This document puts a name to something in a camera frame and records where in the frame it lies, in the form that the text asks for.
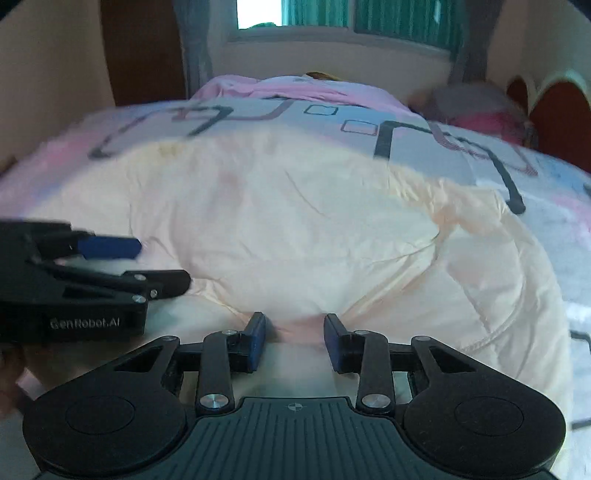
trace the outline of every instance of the ribbed black surface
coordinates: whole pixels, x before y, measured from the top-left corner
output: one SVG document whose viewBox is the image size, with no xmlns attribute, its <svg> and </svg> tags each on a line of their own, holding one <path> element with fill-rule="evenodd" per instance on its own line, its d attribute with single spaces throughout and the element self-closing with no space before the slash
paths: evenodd
<svg viewBox="0 0 591 480">
<path fill-rule="evenodd" d="M 56 480 L 50 473 L 40 480 Z M 420 459 L 387 419 L 344 398 L 246 398 L 201 419 L 181 448 L 129 480 L 451 480 Z M 546 472 L 532 480 L 549 480 Z"/>
</svg>

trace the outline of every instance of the person's hand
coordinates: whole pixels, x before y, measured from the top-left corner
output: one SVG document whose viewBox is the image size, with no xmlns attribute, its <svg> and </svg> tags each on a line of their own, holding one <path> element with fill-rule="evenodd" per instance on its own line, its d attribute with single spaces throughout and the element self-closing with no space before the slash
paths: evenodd
<svg viewBox="0 0 591 480">
<path fill-rule="evenodd" d="M 0 346 L 0 419 L 10 414 L 21 394 L 17 380 L 25 370 L 25 355 L 19 346 Z"/>
</svg>

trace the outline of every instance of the beige wall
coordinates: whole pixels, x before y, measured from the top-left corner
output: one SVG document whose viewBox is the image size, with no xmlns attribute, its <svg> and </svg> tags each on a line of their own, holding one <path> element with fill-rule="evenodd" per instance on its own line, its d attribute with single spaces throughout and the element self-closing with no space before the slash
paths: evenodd
<svg viewBox="0 0 591 480">
<path fill-rule="evenodd" d="M 488 50 L 488 78 L 501 88 L 520 72 L 531 9 L 540 0 L 505 0 Z"/>
<path fill-rule="evenodd" d="M 113 105 L 98 0 L 24 0 L 0 22 L 0 158 Z"/>
<path fill-rule="evenodd" d="M 567 0 L 532 0 L 521 70 L 539 86 L 573 69 L 591 86 L 591 22 Z"/>
</svg>

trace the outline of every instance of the cream comforter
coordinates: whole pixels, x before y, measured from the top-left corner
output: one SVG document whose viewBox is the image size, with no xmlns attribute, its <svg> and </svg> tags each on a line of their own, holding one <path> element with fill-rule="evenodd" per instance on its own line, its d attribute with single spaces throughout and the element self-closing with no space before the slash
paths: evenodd
<svg viewBox="0 0 591 480">
<path fill-rule="evenodd" d="M 150 306 L 133 345 L 54 346 L 51 361 L 30 353 L 48 386 L 161 335 L 187 343 L 241 329 L 260 310 L 275 332 L 261 371 L 236 380 L 237 396 L 354 395 L 355 379 L 332 372 L 322 344 L 322 318 L 334 312 L 391 342 L 433 336 L 541 391 L 570 419 L 556 278 L 493 190 L 426 180 L 293 130 L 240 129 L 97 164 L 31 216 L 136 236 L 142 267 L 193 277 L 185 296 Z M 554 470 L 565 473 L 565 454 Z"/>
</svg>

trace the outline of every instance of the blue gripper pad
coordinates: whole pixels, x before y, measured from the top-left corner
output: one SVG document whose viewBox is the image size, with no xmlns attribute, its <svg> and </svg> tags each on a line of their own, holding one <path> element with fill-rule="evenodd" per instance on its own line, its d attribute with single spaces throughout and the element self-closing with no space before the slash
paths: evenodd
<svg viewBox="0 0 591 480">
<path fill-rule="evenodd" d="M 255 372 L 261 360 L 262 349 L 265 346 L 265 335 L 267 333 L 265 316 L 260 312 L 256 312 L 246 326 L 244 333 L 250 336 L 247 371 Z"/>
<path fill-rule="evenodd" d="M 88 236 L 78 241 L 78 251 L 87 260 L 102 258 L 136 258 L 142 251 L 142 243 L 133 237 Z"/>
</svg>

